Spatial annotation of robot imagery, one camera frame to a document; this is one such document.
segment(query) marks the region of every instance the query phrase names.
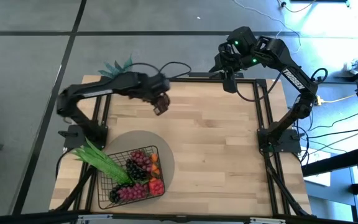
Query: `black wire basket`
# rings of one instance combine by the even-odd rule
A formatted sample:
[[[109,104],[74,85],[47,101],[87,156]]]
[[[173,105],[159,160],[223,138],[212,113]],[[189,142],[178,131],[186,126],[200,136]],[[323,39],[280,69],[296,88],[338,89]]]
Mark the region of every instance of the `black wire basket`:
[[[138,149],[132,149],[132,150],[124,151],[124,152],[110,154],[108,156],[114,162],[119,164],[124,170],[126,170],[126,161],[127,161],[127,159],[131,158],[131,152],[138,151],[138,150],[143,151],[146,154],[156,154],[157,155],[157,158],[158,158],[157,166],[160,169],[159,179],[161,179],[161,181],[164,183],[163,175],[162,175],[162,167],[161,167],[161,162],[160,162],[160,155],[158,154],[158,149],[155,146],[147,146],[147,147],[142,147],[142,148],[138,148]],[[150,198],[160,197],[165,193],[165,184],[164,184],[163,185],[163,194],[161,194],[161,195],[154,196],[150,193],[150,190],[148,189],[147,195],[144,198],[135,199],[135,200],[131,200],[128,202],[120,201],[118,203],[114,203],[114,202],[110,201],[109,194],[110,194],[110,191],[112,191],[112,189],[118,185],[118,183],[116,181],[112,180],[112,178],[108,177],[104,172],[101,172],[100,170],[98,170],[97,184],[98,184],[99,208],[103,209],[103,210],[121,206],[121,205],[127,205],[127,204],[134,203],[134,202],[140,202],[140,201],[147,200]]]

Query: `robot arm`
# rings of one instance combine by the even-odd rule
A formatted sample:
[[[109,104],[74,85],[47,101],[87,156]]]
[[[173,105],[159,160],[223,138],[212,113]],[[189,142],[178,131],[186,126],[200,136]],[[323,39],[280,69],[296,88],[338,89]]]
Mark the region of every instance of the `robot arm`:
[[[293,135],[288,133],[290,130],[287,128],[297,119],[309,116],[316,98],[317,83],[292,60],[284,41],[264,36],[256,39],[249,27],[234,30],[218,50],[215,66],[210,72],[225,71],[221,72],[225,91],[237,92],[233,73],[262,64],[264,67],[278,70],[300,92],[292,109],[280,121],[258,133],[262,149],[268,148],[269,145],[280,146],[286,138],[282,139],[283,135]]]
[[[70,117],[82,128],[85,137],[98,142],[105,135],[104,129],[90,121],[77,107],[77,102],[91,97],[120,94],[150,103],[154,106],[154,113],[161,115],[168,110],[170,104],[170,99],[165,93],[169,89],[169,81],[161,73],[153,77],[137,72],[121,73],[114,79],[103,77],[99,82],[70,85],[64,89],[57,99],[57,114]]]

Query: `desk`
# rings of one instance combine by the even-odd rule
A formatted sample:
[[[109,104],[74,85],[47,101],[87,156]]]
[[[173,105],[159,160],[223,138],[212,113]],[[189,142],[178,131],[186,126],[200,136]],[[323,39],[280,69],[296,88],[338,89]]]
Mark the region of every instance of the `desk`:
[[[99,79],[98,76],[86,75],[83,83]],[[151,131],[164,138],[175,160],[175,174],[166,193],[144,207],[124,205],[101,210],[95,187],[91,212],[271,216],[264,159],[259,154],[257,143],[256,129],[259,125],[255,103],[226,93],[221,83],[171,84],[168,92],[170,109],[163,115],[154,115],[152,106],[140,100],[114,95],[107,122],[108,143],[132,130]],[[271,84],[272,81],[267,80],[267,86]],[[245,97],[254,97],[252,85],[239,83],[238,86]],[[280,82],[269,98],[273,119],[277,121],[287,112]],[[80,101],[78,107],[91,118],[94,103],[95,98],[90,98]],[[261,104],[264,123],[268,126],[263,101]],[[303,209],[311,213],[299,161],[289,153],[280,155],[286,186]],[[82,162],[74,159],[72,154],[62,159],[51,209],[58,207],[78,182]],[[277,186],[275,190],[279,212],[282,213]],[[82,209],[85,208],[87,191],[86,185],[80,203]]]

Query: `metal stand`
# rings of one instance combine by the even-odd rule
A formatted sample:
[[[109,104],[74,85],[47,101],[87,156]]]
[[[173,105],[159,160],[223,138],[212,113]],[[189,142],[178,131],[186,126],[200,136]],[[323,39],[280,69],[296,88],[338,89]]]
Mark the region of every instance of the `metal stand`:
[[[280,138],[280,144],[274,146],[273,148],[269,147],[270,145],[266,144],[266,134],[268,129],[258,129],[258,142],[259,147],[264,152],[301,152],[301,145],[299,142],[298,132],[293,129],[284,130],[283,135]]]
[[[323,159],[308,165],[303,165],[303,176],[308,177],[311,175],[323,174],[337,169],[356,166],[358,163],[358,149],[334,156],[328,159]]]

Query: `fake plant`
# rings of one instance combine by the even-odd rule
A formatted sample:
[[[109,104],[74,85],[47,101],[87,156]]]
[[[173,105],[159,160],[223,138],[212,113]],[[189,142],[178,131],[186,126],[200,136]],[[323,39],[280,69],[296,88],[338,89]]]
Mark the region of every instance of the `fake plant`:
[[[78,160],[91,164],[119,184],[133,183],[132,179],[121,166],[117,165],[104,152],[97,149],[91,141],[86,139],[86,142],[88,146],[81,146],[72,152],[79,157]]]
[[[106,68],[109,70],[108,72],[105,70],[99,70],[98,72],[105,77],[114,78],[119,73],[129,72],[132,70],[132,55],[129,57],[129,59],[125,62],[124,66],[121,67],[117,61],[114,62],[114,67],[111,66],[109,63],[105,62]]]

